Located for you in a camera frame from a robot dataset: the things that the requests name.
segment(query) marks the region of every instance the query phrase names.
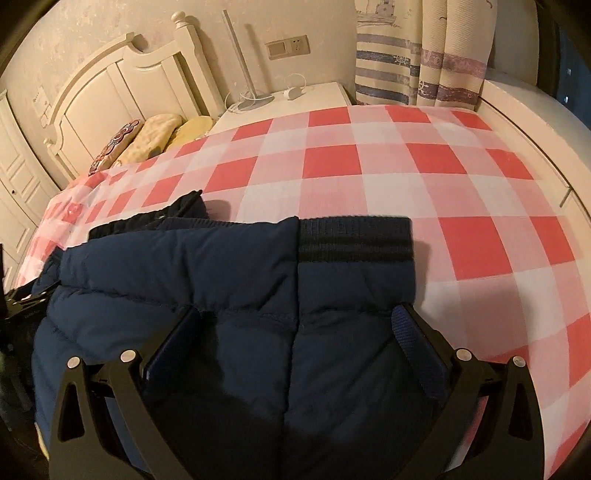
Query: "pillow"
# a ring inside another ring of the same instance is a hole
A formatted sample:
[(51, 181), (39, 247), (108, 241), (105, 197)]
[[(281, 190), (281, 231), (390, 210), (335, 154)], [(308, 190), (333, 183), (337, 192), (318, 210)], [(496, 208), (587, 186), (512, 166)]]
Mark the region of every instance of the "pillow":
[(113, 162), (123, 153), (123, 151), (129, 146), (131, 141), (136, 137), (142, 128), (144, 121), (134, 120), (125, 124), (121, 127), (113, 138), (109, 140), (106, 147), (103, 148), (102, 152), (95, 158), (94, 162), (90, 166), (88, 175), (92, 175), (98, 171), (106, 170), (111, 168)]
[(204, 137), (213, 128), (214, 124), (215, 120), (210, 116), (192, 118), (173, 132), (164, 151), (166, 152), (169, 148), (182, 147), (184, 144)]
[(122, 165), (140, 163), (160, 155), (173, 130), (183, 123), (183, 118), (174, 113), (163, 113), (146, 120), (131, 145), (119, 156)]

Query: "wall socket panel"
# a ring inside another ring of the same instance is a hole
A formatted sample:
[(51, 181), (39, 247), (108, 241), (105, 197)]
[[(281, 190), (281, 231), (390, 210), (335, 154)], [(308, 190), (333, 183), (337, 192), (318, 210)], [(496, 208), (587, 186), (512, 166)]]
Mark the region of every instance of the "wall socket panel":
[(310, 43), (308, 36), (284, 38), (265, 43), (270, 60), (284, 59), (286, 57), (295, 57), (296, 55), (308, 55), (310, 53)]

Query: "striped curtain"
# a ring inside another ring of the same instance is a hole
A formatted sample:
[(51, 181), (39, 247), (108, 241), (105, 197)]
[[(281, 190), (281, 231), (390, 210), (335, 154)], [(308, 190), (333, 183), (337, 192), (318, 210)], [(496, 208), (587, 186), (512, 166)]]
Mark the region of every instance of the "striped curtain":
[(474, 110), (497, 0), (355, 0), (357, 102)]

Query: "pink and white checkered bedsheet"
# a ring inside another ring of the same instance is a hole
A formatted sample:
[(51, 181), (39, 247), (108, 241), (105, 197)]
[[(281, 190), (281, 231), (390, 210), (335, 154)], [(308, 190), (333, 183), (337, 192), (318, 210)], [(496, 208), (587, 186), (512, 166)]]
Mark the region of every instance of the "pink and white checkered bedsheet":
[(479, 358), (521, 355), (543, 415), (546, 476), (591, 413), (591, 317), (582, 253), (541, 180), (477, 114), (353, 106), (247, 125), (57, 195), (18, 284), (89, 229), (203, 189), (215, 219), (404, 215), (413, 220), (417, 310)]

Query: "white wooden headboard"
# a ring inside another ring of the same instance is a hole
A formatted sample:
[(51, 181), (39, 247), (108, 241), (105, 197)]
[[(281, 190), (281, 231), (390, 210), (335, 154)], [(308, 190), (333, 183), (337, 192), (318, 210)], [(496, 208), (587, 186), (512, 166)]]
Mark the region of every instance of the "white wooden headboard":
[[(135, 34), (128, 33), (92, 54), (63, 86), (47, 112), (57, 138), (44, 143), (66, 177), (87, 173), (109, 139), (129, 121), (159, 113), (178, 113), (185, 119), (200, 115), (190, 82), (208, 115), (217, 118), (224, 112), (195, 27), (184, 12), (175, 13), (172, 21), (172, 42), (142, 53), (132, 45)], [(181, 62), (192, 78), (185, 76)]]

